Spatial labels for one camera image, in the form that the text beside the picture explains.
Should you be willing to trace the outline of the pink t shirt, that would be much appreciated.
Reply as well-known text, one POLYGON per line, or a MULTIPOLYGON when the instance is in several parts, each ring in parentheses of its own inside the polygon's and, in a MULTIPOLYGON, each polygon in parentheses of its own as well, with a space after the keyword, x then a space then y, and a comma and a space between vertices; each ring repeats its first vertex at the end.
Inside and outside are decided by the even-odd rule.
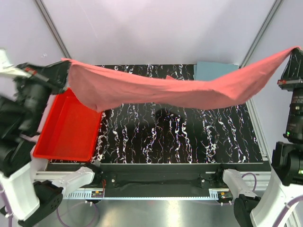
POLYGON ((256 95, 296 47, 211 81, 143 77, 68 59, 68 83, 86 107, 102 112, 122 104, 169 104, 210 110, 241 105, 256 95))

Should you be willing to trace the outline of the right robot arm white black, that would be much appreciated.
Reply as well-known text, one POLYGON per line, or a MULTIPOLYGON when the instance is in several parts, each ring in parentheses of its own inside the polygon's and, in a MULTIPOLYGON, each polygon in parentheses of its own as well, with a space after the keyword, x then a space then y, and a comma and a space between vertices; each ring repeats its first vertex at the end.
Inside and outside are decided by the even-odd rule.
POLYGON ((283 136, 273 150, 271 176, 262 197, 257 196, 235 169, 215 175, 219 187, 230 189, 234 216, 241 227, 282 227, 297 203, 303 200, 303 51, 290 52, 287 66, 277 84, 292 93, 283 136))

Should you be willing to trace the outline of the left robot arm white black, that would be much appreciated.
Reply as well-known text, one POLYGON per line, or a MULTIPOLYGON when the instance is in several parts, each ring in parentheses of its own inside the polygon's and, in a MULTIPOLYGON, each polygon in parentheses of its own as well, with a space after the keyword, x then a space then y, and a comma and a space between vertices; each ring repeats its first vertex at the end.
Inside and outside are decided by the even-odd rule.
POLYGON ((65 195, 102 183, 91 164, 54 181, 35 181, 31 170, 31 138, 38 135, 49 97, 66 91, 70 65, 14 65, 5 49, 0 51, 0 74, 13 79, 17 89, 15 100, 0 98, 0 194, 5 203, 1 212, 23 227, 33 227, 53 213, 65 195))

